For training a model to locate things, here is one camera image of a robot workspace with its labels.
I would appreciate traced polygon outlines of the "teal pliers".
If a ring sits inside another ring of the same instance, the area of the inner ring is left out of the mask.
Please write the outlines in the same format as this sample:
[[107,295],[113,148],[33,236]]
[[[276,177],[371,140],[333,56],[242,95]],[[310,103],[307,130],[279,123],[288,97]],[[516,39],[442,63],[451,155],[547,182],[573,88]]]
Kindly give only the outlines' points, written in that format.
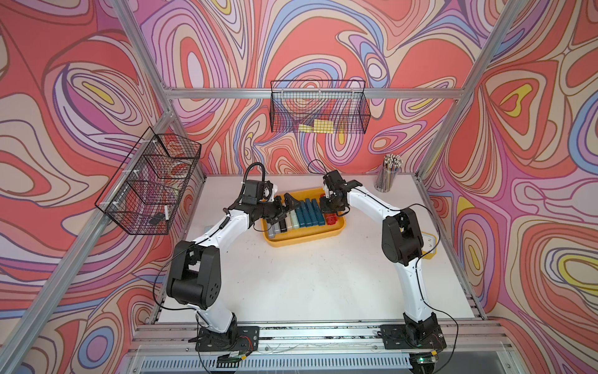
[[300,208],[301,208],[301,213],[302,213],[304,221],[305,221],[305,226],[307,228],[312,227],[313,226],[313,222],[312,222],[312,219],[311,219],[311,215],[308,212],[308,208],[306,206],[305,201],[303,201],[303,200],[301,201]]
[[312,225],[319,226],[319,216],[317,215],[317,212],[316,212],[316,209],[314,206],[314,201],[312,199],[306,199],[305,205],[306,205],[308,213],[310,215]]
[[304,216],[302,208],[301,208],[301,204],[297,204],[297,207],[295,208],[294,212],[297,215],[297,221],[299,223],[299,226],[301,228],[306,228],[307,224],[306,224],[305,216]]
[[314,210],[314,214],[315,214],[318,226],[326,226],[326,221],[325,221],[324,215],[322,214],[322,211],[321,211],[321,209],[319,207],[319,204],[318,204],[317,200],[316,199],[312,199],[311,200],[311,205],[312,205],[312,208]]

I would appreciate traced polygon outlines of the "light green pliers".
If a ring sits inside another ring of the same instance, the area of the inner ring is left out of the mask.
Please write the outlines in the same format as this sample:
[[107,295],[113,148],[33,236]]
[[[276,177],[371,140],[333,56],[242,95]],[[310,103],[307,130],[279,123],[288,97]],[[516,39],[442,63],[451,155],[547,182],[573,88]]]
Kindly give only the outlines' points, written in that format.
[[295,210],[289,212],[289,216],[291,218],[291,224],[294,230],[299,229],[301,226],[299,224],[299,220],[297,218],[297,214]]

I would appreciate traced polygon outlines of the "yellow plastic storage tray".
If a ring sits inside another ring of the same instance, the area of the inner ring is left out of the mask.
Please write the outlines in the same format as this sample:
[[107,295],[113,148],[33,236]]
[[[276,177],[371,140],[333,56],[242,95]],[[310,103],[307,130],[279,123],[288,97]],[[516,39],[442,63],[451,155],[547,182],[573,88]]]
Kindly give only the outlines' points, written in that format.
[[[289,193],[299,201],[299,204],[302,200],[305,201],[306,199],[316,199],[319,204],[319,198],[325,195],[325,191],[322,188],[304,189]],[[265,220],[261,220],[261,223],[263,226],[263,236],[265,240],[273,247],[289,246],[320,240],[323,238],[330,238],[339,235],[339,233],[341,233],[345,228],[344,218],[338,217],[338,221],[334,226],[312,226],[309,228],[299,228],[297,230],[293,229],[290,232],[281,233],[275,236],[275,238],[269,239],[267,235],[269,225]]]

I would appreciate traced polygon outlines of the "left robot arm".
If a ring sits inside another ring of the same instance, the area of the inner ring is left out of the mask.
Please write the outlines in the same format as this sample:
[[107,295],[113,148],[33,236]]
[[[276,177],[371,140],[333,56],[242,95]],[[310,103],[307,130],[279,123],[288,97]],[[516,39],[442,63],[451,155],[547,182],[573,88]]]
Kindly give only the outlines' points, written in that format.
[[199,238],[175,246],[166,295],[199,314],[211,333],[231,335],[236,324],[235,314],[217,301],[222,288],[221,250],[257,221],[273,226],[300,205],[290,194],[277,196],[276,192],[277,187],[266,180],[243,182],[221,220]]

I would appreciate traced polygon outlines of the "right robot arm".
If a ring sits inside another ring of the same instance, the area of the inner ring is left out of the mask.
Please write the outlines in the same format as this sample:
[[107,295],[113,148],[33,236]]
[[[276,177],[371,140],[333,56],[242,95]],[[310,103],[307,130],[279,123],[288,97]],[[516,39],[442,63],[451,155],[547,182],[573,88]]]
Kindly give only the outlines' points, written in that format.
[[406,336],[412,346],[421,346],[425,338],[436,334],[439,323],[423,282],[424,239],[416,213],[380,200],[357,180],[346,181],[337,170],[324,174],[323,185],[322,212],[345,215],[356,208],[381,225],[382,251],[400,279]]

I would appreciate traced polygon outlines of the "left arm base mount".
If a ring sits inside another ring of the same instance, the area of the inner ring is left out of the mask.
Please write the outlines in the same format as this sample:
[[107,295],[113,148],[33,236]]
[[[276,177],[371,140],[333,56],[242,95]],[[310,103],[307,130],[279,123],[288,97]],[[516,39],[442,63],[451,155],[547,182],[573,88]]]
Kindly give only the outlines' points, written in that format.
[[258,326],[232,326],[226,333],[216,333],[201,327],[194,340],[198,352],[250,353],[259,348]]

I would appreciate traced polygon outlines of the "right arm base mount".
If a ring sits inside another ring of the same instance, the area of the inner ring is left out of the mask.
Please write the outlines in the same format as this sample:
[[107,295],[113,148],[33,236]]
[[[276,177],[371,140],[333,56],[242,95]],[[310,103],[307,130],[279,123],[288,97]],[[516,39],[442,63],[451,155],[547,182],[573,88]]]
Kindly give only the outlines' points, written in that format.
[[441,352],[447,343],[439,325],[416,327],[410,324],[381,325],[377,332],[387,350],[415,349]]

